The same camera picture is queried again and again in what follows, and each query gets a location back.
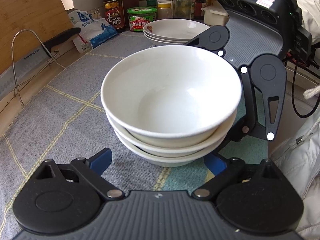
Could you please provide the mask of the yellow lid spice jar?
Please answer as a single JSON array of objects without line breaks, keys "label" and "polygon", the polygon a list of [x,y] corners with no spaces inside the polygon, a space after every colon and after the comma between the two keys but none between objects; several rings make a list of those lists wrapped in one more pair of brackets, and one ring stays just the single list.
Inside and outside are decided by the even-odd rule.
[{"label": "yellow lid spice jar", "polygon": [[157,2],[158,19],[172,18],[171,2]]}]

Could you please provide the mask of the green lid sauce jar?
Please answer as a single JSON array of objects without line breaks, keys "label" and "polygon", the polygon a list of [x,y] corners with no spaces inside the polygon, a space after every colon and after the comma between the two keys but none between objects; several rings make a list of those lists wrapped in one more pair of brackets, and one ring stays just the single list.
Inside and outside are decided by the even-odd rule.
[{"label": "green lid sauce jar", "polygon": [[156,20],[157,9],[153,7],[134,7],[127,9],[129,29],[132,32],[143,32],[143,28]]}]

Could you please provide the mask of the green cap small jar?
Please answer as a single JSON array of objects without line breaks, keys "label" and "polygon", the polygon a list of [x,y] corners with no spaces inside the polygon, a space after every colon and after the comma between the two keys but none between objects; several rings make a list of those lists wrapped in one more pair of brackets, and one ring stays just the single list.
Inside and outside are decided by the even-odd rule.
[{"label": "green cap small jar", "polygon": [[147,7],[157,8],[157,0],[146,0]]}]

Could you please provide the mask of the white floral plate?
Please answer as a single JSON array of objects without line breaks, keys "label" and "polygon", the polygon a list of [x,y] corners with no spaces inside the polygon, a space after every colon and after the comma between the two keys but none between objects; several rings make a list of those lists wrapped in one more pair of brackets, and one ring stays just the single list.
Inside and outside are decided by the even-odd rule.
[{"label": "white floral plate", "polygon": [[185,43],[162,43],[162,42],[157,42],[155,40],[151,40],[151,39],[148,39],[153,45],[155,46],[167,46],[167,45],[183,45]]},{"label": "white floral plate", "polygon": [[207,29],[209,26],[201,22],[169,18],[146,24],[143,32],[149,36],[167,40],[191,40]]}]

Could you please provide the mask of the dark vinegar bottle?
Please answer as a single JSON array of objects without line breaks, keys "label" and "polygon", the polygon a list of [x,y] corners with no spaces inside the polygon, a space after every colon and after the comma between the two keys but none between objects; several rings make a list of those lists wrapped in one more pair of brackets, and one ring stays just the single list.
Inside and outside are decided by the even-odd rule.
[{"label": "dark vinegar bottle", "polygon": [[125,30],[123,0],[104,0],[105,19],[117,32]]}]

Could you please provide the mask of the clear bottle red cap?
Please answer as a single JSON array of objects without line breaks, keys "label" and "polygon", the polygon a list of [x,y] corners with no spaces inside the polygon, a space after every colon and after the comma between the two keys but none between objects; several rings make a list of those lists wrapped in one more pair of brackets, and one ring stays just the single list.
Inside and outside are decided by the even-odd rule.
[{"label": "clear bottle red cap", "polygon": [[173,18],[190,20],[192,15],[193,0],[174,0]]}]

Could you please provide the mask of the white blue salt bag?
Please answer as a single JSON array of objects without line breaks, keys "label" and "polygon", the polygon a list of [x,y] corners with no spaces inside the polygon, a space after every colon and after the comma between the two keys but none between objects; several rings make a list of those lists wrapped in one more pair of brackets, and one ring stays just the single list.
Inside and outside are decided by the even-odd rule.
[{"label": "white blue salt bag", "polygon": [[104,18],[95,19],[86,11],[73,10],[68,13],[68,17],[76,28],[81,29],[73,40],[79,53],[94,49],[118,35],[116,29]]}]

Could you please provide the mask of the white plastic container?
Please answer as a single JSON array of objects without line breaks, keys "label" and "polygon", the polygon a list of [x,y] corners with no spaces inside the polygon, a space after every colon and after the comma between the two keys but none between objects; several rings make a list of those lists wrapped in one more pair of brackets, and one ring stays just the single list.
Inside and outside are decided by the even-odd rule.
[{"label": "white plastic container", "polygon": [[229,20],[229,15],[220,4],[214,4],[201,9],[204,13],[204,23],[206,25],[225,25]]}]

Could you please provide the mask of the bamboo cutting board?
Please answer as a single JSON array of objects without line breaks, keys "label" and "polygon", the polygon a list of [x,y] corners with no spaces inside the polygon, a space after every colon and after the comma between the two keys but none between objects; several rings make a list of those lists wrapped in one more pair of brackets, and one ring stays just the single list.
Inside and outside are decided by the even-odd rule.
[{"label": "bamboo cutting board", "polygon": [[20,30],[46,42],[72,27],[61,0],[1,0],[1,73],[12,65],[11,43]]}]

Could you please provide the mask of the white jacket sleeve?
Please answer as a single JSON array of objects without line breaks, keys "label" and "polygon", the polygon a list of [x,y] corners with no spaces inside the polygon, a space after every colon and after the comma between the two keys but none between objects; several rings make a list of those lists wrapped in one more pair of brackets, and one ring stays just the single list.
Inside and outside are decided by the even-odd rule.
[{"label": "white jacket sleeve", "polygon": [[[302,26],[319,43],[319,0],[297,0]],[[304,239],[319,239],[319,105],[291,138],[272,153],[271,159],[298,192],[304,212],[296,231]]]}]

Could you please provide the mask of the white plate with stain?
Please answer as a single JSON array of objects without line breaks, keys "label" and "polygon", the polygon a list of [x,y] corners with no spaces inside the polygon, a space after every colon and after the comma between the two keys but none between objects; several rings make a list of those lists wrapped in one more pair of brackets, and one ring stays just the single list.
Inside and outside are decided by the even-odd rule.
[{"label": "white plate with stain", "polygon": [[169,39],[164,39],[164,38],[156,38],[156,37],[153,37],[149,34],[147,34],[146,32],[143,33],[144,36],[148,39],[151,39],[151,40],[155,40],[157,42],[166,42],[166,43],[187,43],[189,42],[190,40],[169,40]]}]

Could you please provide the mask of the white bowl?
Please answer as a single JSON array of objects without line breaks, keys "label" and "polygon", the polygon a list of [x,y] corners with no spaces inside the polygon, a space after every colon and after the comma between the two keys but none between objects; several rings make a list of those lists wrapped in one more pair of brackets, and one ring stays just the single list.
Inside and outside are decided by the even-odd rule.
[{"label": "white bowl", "polygon": [[237,109],[240,78],[225,59],[191,46],[134,53],[105,76],[106,114],[150,145],[187,147],[209,138]]},{"label": "white bowl", "polygon": [[149,153],[144,152],[143,150],[139,149],[134,144],[130,143],[126,139],[124,139],[121,135],[118,134],[118,132],[115,131],[116,136],[121,141],[121,143],[129,149],[134,154],[140,156],[141,158],[145,159],[149,163],[161,167],[179,167],[183,165],[187,165],[189,163],[192,163],[193,161],[196,161],[197,159],[200,159],[204,157],[205,155],[208,155],[210,152],[213,152],[214,149],[216,149],[225,139],[226,135],[224,135],[218,142],[200,150],[199,152],[182,156],[182,157],[160,157],[156,155],[152,155]]},{"label": "white bowl", "polygon": [[188,146],[183,148],[168,148],[168,147],[152,146],[150,144],[147,144],[145,142],[142,142],[136,139],[132,134],[130,134],[125,128],[123,128],[120,124],[114,121],[111,117],[107,116],[107,119],[115,132],[117,132],[126,141],[132,143],[134,146],[137,146],[142,151],[148,154],[152,154],[160,157],[176,158],[176,157],[182,157],[182,156],[191,155],[191,154],[200,152],[200,150],[204,150],[205,148],[208,148],[211,146],[215,146],[215,147],[219,146],[221,142],[223,142],[228,131],[233,126],[234,120],[236,118],[236,114],[237,114],[237,109],[205,141],[193,146]]}]

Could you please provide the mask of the grey teal kitchen mat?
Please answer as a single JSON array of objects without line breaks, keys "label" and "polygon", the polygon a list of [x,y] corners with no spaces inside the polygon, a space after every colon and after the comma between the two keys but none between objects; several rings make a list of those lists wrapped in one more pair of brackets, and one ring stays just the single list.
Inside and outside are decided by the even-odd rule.
[{"label": "grey teal kitchen mat", "polygon": [[2,124],[9,125],[1,133],[1,239],[20,232],[13,202],[46,159],[66,164],[107,147],[113,158],[103,178],[124,192],[194,191],[213,178],[202,159],[176,168],[148,163],[119,141],[108,122],[100,100],[105,75],[121,59],[151,47],[141,33],[121,33],[65,63],[53,81],[25,106],[18,106],[14,120],[1,118]]}]

